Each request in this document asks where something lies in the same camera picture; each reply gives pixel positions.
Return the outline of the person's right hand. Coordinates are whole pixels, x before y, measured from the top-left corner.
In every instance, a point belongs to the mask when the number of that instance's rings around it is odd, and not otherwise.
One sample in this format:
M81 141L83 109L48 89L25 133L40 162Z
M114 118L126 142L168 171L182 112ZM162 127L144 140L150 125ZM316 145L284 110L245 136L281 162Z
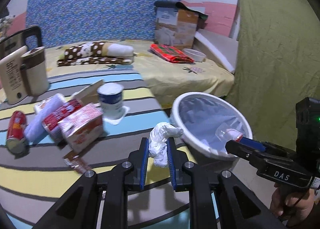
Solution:
M294 213L287 220L286 226L298 225L310 215L314 206L315 191L313 189L309 189L307 193L291 193L286 196L285 200L282 200L280 186L281 185L278 183L274 184L276 190L272 194L270 211L276 217L280 217L284 214L285 207L293 208Z

